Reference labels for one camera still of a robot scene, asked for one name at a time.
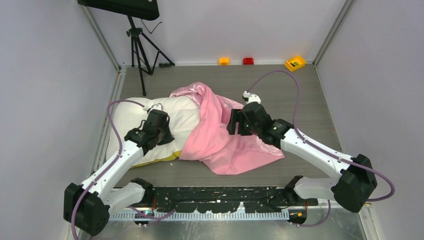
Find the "pink floral pillowcase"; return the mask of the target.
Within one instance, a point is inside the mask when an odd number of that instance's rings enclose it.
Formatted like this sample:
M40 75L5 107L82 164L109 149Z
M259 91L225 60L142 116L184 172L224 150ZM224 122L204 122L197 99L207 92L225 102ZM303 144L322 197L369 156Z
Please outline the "pink floral pillowcase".
M238 175L285 158L283 152L255 135L230 135L226 129L232 109L243 105L215 94L202 82L174 90L171 97L188 97L199 106L199 123L179 158L200 161L217 175Z

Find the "white yellow-edged pillow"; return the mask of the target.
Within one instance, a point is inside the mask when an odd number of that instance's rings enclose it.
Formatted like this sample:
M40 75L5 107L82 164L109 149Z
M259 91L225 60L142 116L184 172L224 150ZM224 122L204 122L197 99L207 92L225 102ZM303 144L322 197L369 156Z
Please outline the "white yellow-edged pillow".
M200 107L187 96L164 97L148 99L131 97L119 102L112 117L119 136L110 131L105 157L113 159L119 150L119 141L124 142L128 132L134 129L142 130L148 120L149 113L143 110L145 106L161 103L163 112L168 117L168 128L174 140L165 145L156 145L153 149L138 158L133 167L141 167L157 162L172 161L180 157L183 147L190 134L200 122Z

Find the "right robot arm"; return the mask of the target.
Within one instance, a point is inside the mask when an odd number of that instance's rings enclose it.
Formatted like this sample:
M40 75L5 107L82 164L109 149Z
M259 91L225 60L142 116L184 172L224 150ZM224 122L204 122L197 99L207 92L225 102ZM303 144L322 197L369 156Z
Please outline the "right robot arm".
M299 156L328 175L328 178L295 176L285 192L291 205L306 199L327 199L358 213L378 183L368 157L353 157L329 148L300 132L290 122L272 119L258 102L230 111L226 127L230 135L257 136L263 143Z

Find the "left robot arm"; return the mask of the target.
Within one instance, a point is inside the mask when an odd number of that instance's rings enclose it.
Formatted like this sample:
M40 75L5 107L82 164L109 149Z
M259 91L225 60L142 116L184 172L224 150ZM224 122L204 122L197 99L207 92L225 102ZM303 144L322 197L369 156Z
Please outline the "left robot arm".
M109 218L139 204L148 207L154 199L153 185L139 177L114 190L123 175L145 154L174 140L168 113L151 109L141 128L131 129L118 151L97 172L81 184L70 183L64 190L63 218L72 226L98 235Z

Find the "red toy block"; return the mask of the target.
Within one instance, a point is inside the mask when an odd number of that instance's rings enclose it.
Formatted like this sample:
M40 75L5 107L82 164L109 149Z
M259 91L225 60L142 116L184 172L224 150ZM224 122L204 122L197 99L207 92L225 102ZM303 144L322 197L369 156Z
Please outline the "red toy block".
M254 65L255 64L254 58L252 58L252 57L245 57L242 60L242 64L243 65Z

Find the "orange toy block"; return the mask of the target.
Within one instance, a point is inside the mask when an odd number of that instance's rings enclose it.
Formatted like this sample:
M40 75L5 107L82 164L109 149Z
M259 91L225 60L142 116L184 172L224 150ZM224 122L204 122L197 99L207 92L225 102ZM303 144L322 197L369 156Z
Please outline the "orange toy block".
M230 59L229 59L229 58L227 58L227 57L221 57L221 58L219 58L219 60L218 60L218 64L219 64L220 66L228 66L228 65L230 64Z

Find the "small black adapter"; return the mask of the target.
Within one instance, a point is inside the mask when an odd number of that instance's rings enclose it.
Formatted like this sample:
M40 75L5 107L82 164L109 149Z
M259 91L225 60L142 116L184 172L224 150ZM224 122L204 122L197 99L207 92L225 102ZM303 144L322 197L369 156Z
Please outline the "small black adapter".
M172 67L173 65L172 65L171 63L169 63L169 62L160 62L160 63L158 64L158 66L159 66L160 68L170 68L170 67Z

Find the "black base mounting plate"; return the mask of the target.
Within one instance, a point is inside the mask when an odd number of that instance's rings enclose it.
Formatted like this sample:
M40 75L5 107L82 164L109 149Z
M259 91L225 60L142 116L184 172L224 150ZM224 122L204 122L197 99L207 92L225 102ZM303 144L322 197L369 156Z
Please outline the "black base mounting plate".
M274 186L155 187L150 202L141 205L162 213L234 213L240 207L246 213L277 213L288 207L314 207L318 200L301 199Z

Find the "yellow toy bin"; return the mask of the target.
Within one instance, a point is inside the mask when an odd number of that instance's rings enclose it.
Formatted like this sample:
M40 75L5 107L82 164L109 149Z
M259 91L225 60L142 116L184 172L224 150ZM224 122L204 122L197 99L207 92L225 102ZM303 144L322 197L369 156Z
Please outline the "yellow toy bin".
M284 66L290 71L294 72L302 67L304 67L307 64L307 61L300 55L294 56L290 59L288 59Z

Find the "black light panel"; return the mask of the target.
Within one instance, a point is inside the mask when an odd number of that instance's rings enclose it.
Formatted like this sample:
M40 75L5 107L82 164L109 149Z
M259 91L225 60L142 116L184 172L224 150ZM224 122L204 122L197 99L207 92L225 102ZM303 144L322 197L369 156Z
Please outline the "black light panel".
M78 0L77 3L148 21L156 20L160 16L156 0Z

